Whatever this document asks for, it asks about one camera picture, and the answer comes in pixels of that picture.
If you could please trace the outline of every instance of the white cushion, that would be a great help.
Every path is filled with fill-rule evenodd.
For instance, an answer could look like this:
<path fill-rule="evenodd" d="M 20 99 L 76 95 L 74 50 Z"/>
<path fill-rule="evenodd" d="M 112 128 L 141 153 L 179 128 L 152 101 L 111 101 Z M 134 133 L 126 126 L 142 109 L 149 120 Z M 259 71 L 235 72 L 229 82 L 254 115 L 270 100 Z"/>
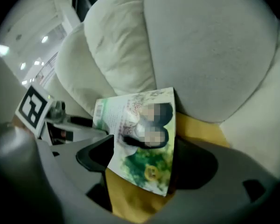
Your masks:
<path fill-rule="evenodd" d="M 56 74 L 49 80 L 44 88 L 55 100 L 62 100 L 65 102 L 65 111 L 67 114 L 91 118 L 91 116 L 63 88 Z"/>
<path fill-rule="evenodd" d="M 262 0 L 144 0 L 158 89 L 174 87 L 176 110 L 206 122 L 230 117 L 273 58 L 274 14 Z"/>
<path fill-rule="evenodd" d="M 271 68 L 252 97 L 220 125 L 231 147 L 280 178 L 280 29 Z"/>
<path fill-rule="evenodd" d="M 91 54 L 116 94 L 156 88 L 143 0 L 98 0 L 84 30 Z"/>
<path fill-rule="evenodd" d="M 90 115 L 93 115 L 98 98 L 116 95 L 91 56 L 83 24 L 64 39 L 57 55 L 55 71 L 64 89 Z"/>

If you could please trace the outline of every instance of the magazine cover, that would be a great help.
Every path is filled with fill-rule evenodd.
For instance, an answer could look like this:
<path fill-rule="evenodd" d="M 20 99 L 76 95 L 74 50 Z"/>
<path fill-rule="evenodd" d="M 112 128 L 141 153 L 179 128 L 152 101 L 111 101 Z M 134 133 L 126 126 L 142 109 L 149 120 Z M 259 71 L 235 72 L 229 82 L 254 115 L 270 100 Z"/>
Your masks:
<path fill-rule="evenodd" d="M 173 88 L 98 99 L 93 124 L 114 135 L 110 170 L 145 190 L 167 194 L 175 140 Z M 127 138 L 138 142 L 127 144 Z"/>

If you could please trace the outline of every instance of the yellow fabric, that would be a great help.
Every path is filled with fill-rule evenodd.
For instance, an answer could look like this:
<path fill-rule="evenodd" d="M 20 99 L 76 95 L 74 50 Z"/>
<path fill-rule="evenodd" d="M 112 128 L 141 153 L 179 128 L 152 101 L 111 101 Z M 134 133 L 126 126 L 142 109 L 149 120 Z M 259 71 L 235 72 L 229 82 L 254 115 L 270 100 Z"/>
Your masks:
<path fill-rule="evenodd" d="M 188 141 L 206 141 L 229 147 L 219 125 L 206 123 L 178 112 L 176 113 L 176 135 Z"/>
<path fill-rule="evenodd" d="M 176 113 L 176 135 L 195 141 L 203 140 L 229 147 L 217 124 L 209 124 L 189 116 Z M 106 181 L 113 214 L 134 223 L 143 223 L 159 211 L 174 194 L 166 197 L 148 192 L 106 170 Z"/>

